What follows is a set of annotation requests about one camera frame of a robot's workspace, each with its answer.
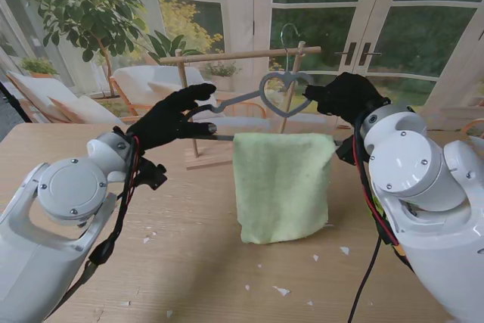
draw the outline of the metal hook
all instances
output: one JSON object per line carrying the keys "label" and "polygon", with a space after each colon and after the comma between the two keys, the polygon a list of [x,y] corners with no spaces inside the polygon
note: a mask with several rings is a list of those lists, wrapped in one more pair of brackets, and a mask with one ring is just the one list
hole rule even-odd
{"label": "metal hook", "polygon": [[282,29],[281,29],[281,35],[279,36],[279,38],[281,39],[281,43],[282,43],[282,46],[284,47],[284,49],[286,50],[286,72],[288,71],[289,69],[289,52],[287,51],[287,47],[286,45],[284,44],[284,30],[286,29],[287,26],[292,26],[294,28],[294,32],[296,32],[297,36],[300,37],[301,35],[299,34],[299,32],[297,31],[297,28],[294,24],[292,23],[286,23],[282,26]]}

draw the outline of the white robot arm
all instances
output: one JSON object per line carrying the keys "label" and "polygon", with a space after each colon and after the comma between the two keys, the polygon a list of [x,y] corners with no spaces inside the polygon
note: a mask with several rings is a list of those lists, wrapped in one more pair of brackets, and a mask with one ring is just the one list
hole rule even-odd
{"label": "white robot arm", "polygon": [[369,172],[415,274],[459,322],[484,321],[484,162],[443,149],[416,113],[386,105],[363,122]]}
{"label": "white robot arm", "polygon": [[[25,178],[0,216],[1,323],[41,322],[61,301],[113,213],[107,184],[124,181],[128,158],[129,143],[108,132],[88,143],[87,157],[43,163]],[[29,219],[36,198],[55,222],[93,219],[76,240],[53,234]]]}

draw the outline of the small potted plant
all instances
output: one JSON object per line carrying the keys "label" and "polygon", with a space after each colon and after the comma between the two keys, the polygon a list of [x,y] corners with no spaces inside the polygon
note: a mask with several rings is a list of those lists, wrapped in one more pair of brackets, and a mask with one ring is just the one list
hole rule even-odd
{"label": "small potted plant", "polygon": [[49,60],[43,58],[23,58],[20,67],[29,71],[32,77],[37,79],[51,79],[57,75],[57,71]]}
{"label": "small potted plant", "polygon": [[231,64],[208,63],[205,65],[205,71],[211,75],[211,79],[219,91],[233,91],[231,77],[239,71],[235,62]]}

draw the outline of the door handle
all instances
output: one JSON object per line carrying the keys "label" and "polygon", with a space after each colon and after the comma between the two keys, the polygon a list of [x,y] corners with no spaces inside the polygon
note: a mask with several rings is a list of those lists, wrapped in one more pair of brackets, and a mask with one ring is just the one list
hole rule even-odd
{"label": "door handle", "polygon": [[379,52],[368,52],[370,51],[371,43],[365,43],[363,46],[363,52],[361,53],[361,58],[358,63],[359,66],[364,66],[366,62],[366,57],[367,56],[381,56],[381,53]]}
{"label": "door handle", "polygon": [[345,59],[345,66],[350,66],[351,65],[351,59],[353,58],[353,55],[355,53],[356,49],[356,42],[351,42],[349,44],[349,48],[347,52],[334,52],[334,54],[346,54],[346,59]]}

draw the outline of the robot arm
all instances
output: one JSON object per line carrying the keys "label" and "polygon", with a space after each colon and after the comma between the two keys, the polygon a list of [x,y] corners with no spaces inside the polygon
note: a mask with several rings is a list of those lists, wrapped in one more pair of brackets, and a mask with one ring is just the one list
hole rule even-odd
{"label": "robot arm", "polygon": [[[478,154],[462,141],[442,149],[427,137],[420,116],[386,102],[362,76],[344,73],[327,87],[308,86],[306,97],[321,113],[355,127],[357,149],[359,134],[364,137],[371,187],[423,285],[458,321],[481,322],[484,162]],[[346,151],[339,156],[354,162]]]}
{"label": "robot arm", "polygon": [[[87,157],[43,163],[26,177],[0,216],[0,323],[43,321],[106,262],[121,232],[132,188],[148,184],[157,189],[166,180],[163,166],[139,154],[177,138],[213,134],[216,127],[211,123],[182,119],[184,111],[197,106],[195,100],[207,100],[215,90],[213,85],[201,84],[174,92],[128,128],[132,137],[126,138],[120,130],[105,133],[88,143]],[[136,177],[130,172],[134,165],[139,171]],[[81,278],[69,289],[114,211],[116,195],[107,193],[107,184],[122,181],[125,188],[115,230],[96,246]],[[35,226],[29,219],[35,199],[55,222],[90,221],[90,225],[78,239]]]}
{"label": "robot arm", "polygon": [[[114,211],[109,182],[125,178],[129,143],[114,132],[88,143],[88,156],[37,166],[0,217],[0,322],[41,322],[59,303]],[[92,221],[71,240],[32,224],[33,201],[55,222]]]}

